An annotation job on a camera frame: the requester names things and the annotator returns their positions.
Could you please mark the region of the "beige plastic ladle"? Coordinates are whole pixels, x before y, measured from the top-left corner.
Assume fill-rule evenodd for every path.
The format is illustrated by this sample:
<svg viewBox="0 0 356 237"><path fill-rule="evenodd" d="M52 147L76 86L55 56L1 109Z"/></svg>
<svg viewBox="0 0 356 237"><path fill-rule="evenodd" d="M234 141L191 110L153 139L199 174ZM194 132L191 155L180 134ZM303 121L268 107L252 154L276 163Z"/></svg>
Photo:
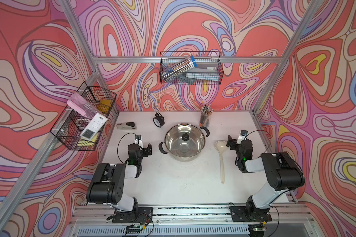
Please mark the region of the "beige plastic ladle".
<svg viewBox="0 0 356 237"><path fill-rule="evenodd" d="M224 161L223 161L223 154L224 152L228 149L226 146L225 141L217 141L215 143L215 148L219 153L219 158L220 158L220 177L221 177L221 183L225 183L225 173L224 173Z"/></svg>

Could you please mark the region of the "stainless steel pot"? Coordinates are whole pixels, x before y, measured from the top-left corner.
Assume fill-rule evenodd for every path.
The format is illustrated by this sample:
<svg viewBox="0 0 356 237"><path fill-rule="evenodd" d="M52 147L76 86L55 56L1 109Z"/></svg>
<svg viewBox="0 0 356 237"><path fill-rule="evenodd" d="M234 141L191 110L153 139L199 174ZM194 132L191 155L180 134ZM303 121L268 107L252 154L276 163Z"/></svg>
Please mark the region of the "stainless steel pot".
<svg viewBox="0 0 356 237"><path fill-rule="evenodd" d="M179 162L190 162L202 152L209 136L210 130L207 127L198 128L192 124L181 123L167 131L158 148L162 154L169 154Z"/></svg>

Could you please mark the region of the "glass pot lid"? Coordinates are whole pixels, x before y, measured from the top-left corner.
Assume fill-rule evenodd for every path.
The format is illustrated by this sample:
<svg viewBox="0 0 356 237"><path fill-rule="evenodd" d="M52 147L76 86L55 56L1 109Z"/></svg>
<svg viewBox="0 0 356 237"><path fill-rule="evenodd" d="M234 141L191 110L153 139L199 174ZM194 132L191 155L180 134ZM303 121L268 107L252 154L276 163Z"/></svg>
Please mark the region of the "glass pot lid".
<svg viewBox="0 0 356 237"><path fill-rule="evenodd" d="M201 129L187 123L177 124L165 135L165 145L170 153L181 158L198 155L205 147Z"/></svg>

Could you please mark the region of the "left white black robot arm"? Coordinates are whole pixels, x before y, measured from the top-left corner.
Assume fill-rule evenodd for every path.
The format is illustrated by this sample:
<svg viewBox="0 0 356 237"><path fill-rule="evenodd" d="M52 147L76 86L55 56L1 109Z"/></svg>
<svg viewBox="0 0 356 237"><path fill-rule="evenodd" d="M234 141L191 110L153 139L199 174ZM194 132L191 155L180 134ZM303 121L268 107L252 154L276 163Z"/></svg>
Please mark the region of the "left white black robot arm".
<svg viewBox="0 0 356 237"><path fill-rule="evenodd" d="M142 160L152 155L152 145L146 148L133 143L128 146L128 159L124 163L99 164L89 184L86 200L115 209L107 218L113 223L148 222L147 211L138 210L136 198L125 193L125 180L139 178Z"/></svg>

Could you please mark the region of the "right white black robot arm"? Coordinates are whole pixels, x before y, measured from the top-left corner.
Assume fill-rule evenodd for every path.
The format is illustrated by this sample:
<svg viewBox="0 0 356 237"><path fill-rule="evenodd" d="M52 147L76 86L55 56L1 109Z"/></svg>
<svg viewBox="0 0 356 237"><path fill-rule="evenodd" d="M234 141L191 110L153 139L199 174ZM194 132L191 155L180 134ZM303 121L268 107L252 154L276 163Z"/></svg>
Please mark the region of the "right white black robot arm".
<svg viewBox="0 0 356 237"><path fill-rule="evenodd" d="M271 205L283 194L304 186L299 165L286 153L263 153L253 158L253 144L246 136L228 136L226 146L236 152L235 165L243 173L264 172L266 183L244 206L230 208L234 222L270 222Z"/></svg>

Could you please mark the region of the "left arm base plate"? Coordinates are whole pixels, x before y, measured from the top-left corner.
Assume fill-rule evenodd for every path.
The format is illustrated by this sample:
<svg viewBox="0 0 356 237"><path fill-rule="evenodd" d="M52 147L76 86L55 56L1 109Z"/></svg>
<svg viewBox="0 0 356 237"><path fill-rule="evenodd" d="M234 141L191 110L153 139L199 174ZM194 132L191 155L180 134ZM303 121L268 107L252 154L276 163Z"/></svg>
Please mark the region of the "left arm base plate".
<svg viewBox="0 0 356 237"><path fill-rule="evenodd" d="M115 211L112 223L127 224L127 223L141 223L146 224L151 222L153 215L153 207L139 207L133 211Z"/></svg>

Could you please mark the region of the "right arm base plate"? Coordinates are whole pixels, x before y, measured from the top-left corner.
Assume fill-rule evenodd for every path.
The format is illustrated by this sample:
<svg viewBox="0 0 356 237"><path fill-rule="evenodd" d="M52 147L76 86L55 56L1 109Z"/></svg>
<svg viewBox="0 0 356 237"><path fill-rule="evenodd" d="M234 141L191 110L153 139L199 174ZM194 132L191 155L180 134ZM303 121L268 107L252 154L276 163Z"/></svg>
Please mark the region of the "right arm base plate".
<svg viewBox="0 0 356 237"><path fill-rule="evenodd" d="M250 205L228 206L233 222L271 222L270 209L259 209Z"/></svg>

